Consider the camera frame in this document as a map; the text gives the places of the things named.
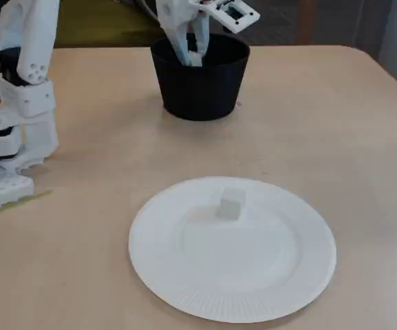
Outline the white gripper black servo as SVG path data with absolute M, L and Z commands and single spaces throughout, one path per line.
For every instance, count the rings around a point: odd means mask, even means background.
M 209 15 L 200 13 L 200 1 L 156 0 L 155 6 L 160 27 L 181 64 L 192 65 L 187 41 L 189 27 L 195 35 L 197 52 L 205 57 L 210 40 Z

